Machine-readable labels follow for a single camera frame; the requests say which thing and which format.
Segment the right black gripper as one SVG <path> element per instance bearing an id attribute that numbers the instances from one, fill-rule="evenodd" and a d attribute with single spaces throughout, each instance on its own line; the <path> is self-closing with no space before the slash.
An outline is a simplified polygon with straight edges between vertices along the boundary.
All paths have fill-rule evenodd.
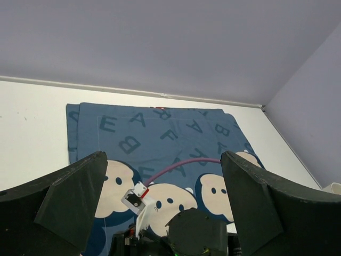
<path id="1" fill-rule="evenodd" d="M 241 255 L 236 233 L 223 220 L 191 208 L 176 214 L 159 236 L 136 224 L 113 235 L 109 255 Z"/>

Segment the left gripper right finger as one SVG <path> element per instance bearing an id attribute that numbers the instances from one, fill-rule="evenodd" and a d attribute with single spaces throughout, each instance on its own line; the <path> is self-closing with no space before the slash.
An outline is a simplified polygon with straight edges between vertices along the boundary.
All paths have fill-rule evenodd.
<path id="1" fill-rule="evenodd" d="M 340 196 L 226 151 L 226 190 L 242 255 L 340 255 Z"/>

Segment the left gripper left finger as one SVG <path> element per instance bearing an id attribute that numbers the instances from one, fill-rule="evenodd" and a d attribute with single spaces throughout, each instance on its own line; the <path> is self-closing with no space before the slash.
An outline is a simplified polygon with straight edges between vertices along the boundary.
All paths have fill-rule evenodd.
<path id="1" fill-rule="evenodd" d="M 1 191 L 1 255 L 80 255 L 107 171 L 96 151 L 58 171 Z"/>

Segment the blue cartoon placemat cloth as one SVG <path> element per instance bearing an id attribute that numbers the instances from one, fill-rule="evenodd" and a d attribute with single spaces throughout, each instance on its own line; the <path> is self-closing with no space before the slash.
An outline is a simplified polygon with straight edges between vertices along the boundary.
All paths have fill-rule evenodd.
<path id="1" fill-rule="evenodd" d="M 148 228 L 166 235 L 177 213 L 195 207 L 233 222 L 221 166 L 199 161 L 232 151 L 262 166 L 235 118 L 220 109 L 66 106 L 69 159 L 103 151 L 107 175 L 85 255 L 108 255 L 113 235 L 136 215 L 121 199 L 138 182 L 150 181 L 156 203 Z"/>

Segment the white mug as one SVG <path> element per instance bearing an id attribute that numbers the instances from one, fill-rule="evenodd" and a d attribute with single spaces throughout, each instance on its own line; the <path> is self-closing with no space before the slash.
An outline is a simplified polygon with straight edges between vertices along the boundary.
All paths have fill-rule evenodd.
<path id="1" fill-rule="evenodd" d="M 337 182 L 332 182 L 331 184 L 324 187 L 323 191 L 336 195 L 341 195 L 341 184 Z"/>

